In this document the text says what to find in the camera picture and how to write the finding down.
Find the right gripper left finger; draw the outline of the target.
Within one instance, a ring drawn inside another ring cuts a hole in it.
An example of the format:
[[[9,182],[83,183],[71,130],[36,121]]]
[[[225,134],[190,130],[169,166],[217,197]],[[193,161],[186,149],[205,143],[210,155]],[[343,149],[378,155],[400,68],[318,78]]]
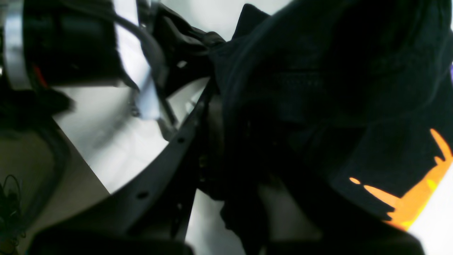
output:
[[[192,255],[184,241],[207,152],[210,80],[160,155],[123,188],[37,234],[30,255]]]

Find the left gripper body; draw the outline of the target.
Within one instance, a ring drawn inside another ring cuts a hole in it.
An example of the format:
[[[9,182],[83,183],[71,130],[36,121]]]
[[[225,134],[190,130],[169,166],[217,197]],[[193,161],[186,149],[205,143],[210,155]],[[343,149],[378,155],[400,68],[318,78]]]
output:
[[[192,81],[210,77],[212,48],[225,43],[216,32],[192,27],[179,14],[160,2],[142,2],[141,23],[160,45],[168,75],[160,89],[168,97]]]

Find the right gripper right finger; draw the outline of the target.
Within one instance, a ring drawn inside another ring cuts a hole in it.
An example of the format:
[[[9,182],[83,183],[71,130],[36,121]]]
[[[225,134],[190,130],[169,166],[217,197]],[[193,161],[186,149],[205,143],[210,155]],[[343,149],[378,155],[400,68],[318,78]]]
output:
[[[249,255],[423,255],[412,235],[385,224],[311,172],[248,176]]]

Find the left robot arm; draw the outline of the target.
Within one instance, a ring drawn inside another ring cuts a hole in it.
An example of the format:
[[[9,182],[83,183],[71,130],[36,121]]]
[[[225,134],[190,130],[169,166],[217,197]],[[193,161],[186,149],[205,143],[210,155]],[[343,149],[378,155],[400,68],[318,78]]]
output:
[[[66,104],[56,87],[116,81],[168,96],[209,76],[208,54],[224,43],[158,0],[6,0],[1,10],[2,104]]]

